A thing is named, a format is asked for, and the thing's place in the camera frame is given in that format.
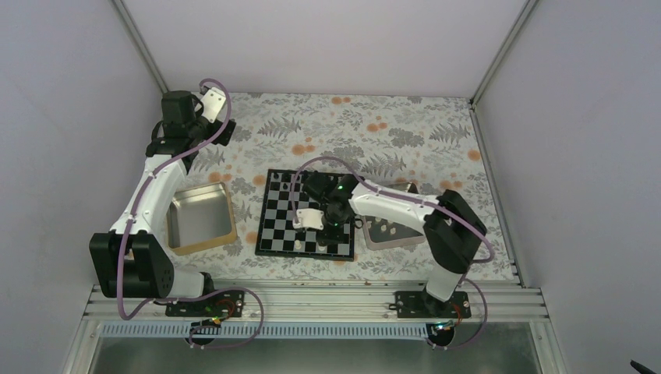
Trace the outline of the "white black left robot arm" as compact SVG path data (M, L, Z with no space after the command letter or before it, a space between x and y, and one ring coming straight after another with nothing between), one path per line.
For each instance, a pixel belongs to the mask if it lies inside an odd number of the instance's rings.
M217 294L205 273L175 269L161 228L171 200L189 173L199 149L208 143L227 145L235 122L218 115L227 94L204 87L200 94L168 91L161 99L162 119L155 126L140 182L121 217L89 244L97 279L108 298L185 298L199 316L211 313Z

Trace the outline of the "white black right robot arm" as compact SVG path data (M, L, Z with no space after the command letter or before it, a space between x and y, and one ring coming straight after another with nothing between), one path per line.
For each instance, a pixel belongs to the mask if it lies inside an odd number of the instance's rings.
M354 174L333 181L313 172L301 191L318 202L313 208L294 207L292 225L314 230L318 243L336 242L340 229L355 217L381 218L425 236L435 261L422 297L424 311L441 317L452 306L452 295L481 245L489 246L486 226L454 190L440 196L402 192Z

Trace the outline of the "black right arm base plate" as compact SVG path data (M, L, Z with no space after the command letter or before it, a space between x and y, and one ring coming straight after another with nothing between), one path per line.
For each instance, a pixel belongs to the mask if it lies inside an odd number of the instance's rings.
M455 291L445 302L425 291L397 291L388 308L395 311L399 319L457 319L472 316L468 294L463 291Z

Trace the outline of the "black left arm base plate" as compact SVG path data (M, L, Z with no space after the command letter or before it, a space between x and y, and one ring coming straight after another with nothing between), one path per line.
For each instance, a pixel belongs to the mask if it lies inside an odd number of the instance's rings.
M244 291L225 291L203 301L168 304L165 315L168 317L200 317L204 319L241 317L244 299Z

